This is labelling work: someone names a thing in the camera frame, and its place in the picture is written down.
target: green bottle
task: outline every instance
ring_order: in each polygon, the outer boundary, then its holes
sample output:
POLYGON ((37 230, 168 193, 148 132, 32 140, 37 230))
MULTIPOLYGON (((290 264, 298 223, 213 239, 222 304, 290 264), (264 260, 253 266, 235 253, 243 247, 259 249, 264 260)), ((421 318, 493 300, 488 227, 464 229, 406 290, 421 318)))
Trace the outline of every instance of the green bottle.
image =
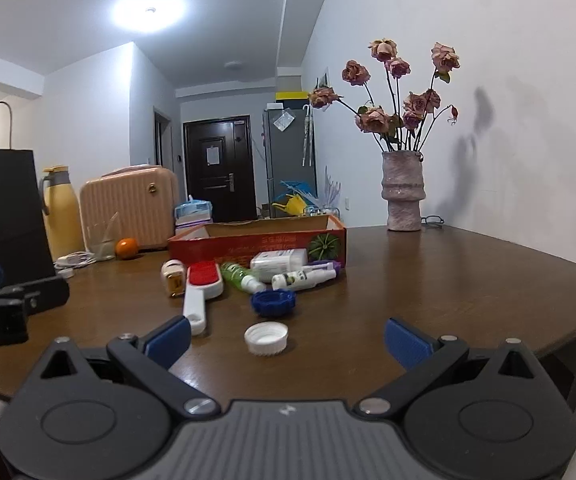
POLYGON ((254 294, 265 290, 265 285, 261 283, 252 274, 250 269, 235 264, 233 262, 224 262, 221 264, 221 275, 227 282, 232 283, 242 292, 254 294))

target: ceiling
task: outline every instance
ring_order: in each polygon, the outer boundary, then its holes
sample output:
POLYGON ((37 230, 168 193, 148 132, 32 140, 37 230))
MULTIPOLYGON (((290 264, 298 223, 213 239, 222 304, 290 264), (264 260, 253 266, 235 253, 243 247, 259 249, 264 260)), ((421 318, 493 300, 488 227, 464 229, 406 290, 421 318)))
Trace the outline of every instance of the ceiling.
POLYGON ((0 0, 0 58, 45 75, 134 41, 175 88, 260 80, 275 76, 279 51, 292 66, 301 64, 323 2, 185 0, 180 22, 141 34, 114 25, 116 1, 0 0), (308 16, 299 25, 303 9, 308 16), (282 19, 292 41, 279 49, 282 19), (225 69, 232 60, 241 61, 242 69, 225 69))

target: doorway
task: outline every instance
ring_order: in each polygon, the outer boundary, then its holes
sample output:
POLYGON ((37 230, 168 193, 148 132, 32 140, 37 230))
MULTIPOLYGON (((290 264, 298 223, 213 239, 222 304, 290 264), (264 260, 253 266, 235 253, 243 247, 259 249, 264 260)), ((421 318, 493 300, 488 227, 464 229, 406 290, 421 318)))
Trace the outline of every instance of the doorway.
POLYGON ((250 116, 184 123, 183 140, 188 193, 212 202, 212 219, 256 219, 250 116))
POLYGON ((172 145, 172 121, 162 114, 155 113, 155 165, 175 171, 172 145))

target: white handle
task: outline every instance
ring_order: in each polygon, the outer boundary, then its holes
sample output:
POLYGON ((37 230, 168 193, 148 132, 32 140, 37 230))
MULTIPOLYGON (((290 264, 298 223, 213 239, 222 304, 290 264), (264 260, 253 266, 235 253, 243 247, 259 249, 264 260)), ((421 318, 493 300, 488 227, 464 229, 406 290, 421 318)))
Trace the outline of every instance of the white handle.
POLYGON ((206 300, 203 289, 188 283, 183 300, 183 315, 190 322, 193 335, 199 335, 206 329, 206 300))

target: cardboard box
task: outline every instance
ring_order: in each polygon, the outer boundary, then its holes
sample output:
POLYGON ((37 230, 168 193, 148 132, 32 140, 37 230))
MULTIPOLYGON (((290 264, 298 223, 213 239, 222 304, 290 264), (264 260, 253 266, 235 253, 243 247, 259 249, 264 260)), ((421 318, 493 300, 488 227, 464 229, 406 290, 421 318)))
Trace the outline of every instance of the cardboard box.
POLYGON ((325 259, 344 266, 345 235, 345 226, 335 216, 268 218, 190 227, 168 240, 168 251, 186 265, 216 260, 249 267, 252 257, 264 251, 306 248, 311 260, 319 259, 326 242, 332 247, 325 255, 336 256, 325 259))

